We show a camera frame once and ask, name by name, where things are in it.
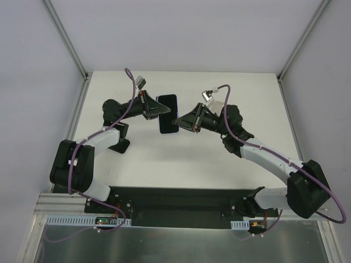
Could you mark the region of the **clear phone case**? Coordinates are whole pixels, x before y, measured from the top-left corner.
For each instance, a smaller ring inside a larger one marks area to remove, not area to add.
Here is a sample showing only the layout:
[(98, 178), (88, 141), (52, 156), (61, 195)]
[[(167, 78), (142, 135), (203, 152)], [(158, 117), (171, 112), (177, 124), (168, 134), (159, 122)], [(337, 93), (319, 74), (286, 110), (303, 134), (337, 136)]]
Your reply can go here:
[(210, 105), (210, 111), (217, 115), (218, 117), (221, 115), (222, 109), (224, 107), (224, 103), (220, 101), (214, 101)]

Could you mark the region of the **purple phone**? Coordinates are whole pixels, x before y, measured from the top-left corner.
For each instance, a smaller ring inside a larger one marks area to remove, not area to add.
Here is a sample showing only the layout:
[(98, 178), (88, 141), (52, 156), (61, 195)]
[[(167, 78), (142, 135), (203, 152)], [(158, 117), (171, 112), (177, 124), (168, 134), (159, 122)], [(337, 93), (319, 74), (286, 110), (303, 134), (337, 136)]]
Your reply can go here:
[(178, 118), (178, 100), (175, 94), (161, 95), (157, 102), (167, 106), (171, 111), (161, 114), (158, 117), (159, 131), (162, 135), (176, 134), (179, 127), (173, 123)]

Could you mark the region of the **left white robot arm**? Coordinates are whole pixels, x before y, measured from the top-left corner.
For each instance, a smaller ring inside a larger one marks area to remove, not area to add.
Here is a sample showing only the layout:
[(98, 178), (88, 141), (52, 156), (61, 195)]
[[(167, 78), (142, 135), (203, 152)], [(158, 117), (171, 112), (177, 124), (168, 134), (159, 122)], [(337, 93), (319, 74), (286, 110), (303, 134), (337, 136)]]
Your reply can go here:
[(151, 120), (169, 113), (171, 109), (140, 91), (131, 101), (121, 104), (114, 99), (103, 103), (103, 126), (98, 132), (81, 142), (63, 140), (56, 152), (50, 172), (51, 183), (66, 187), (70, 193), (80, 193), (97, 199), (97, 207), (103, 213), (115, 209), (113, 189), (94, 177), (95, 157), (105, 150), (124, 154), (131, 142), (126, 138), (129, 125), (121, 121), (142, 115)]

